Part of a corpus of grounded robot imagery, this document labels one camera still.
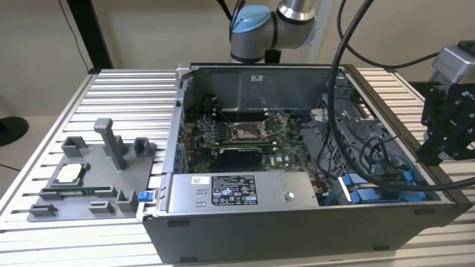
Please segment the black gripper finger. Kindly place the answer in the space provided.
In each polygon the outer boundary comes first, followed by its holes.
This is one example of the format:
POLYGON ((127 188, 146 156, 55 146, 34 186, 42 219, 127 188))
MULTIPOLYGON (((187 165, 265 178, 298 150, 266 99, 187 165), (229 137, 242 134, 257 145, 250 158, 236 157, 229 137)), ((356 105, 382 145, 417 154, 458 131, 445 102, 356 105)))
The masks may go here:
POLYGON ((417 149, 417 159, 425 166, 437 166, 446 160, 446 134, 442 131, 428 132, 420 148, 417 149))
POLYGON ((453 160, 473 159, 473 149, 468 145, 473 142, 473 130, 458 131, 446 138, 446 154, 453 160))

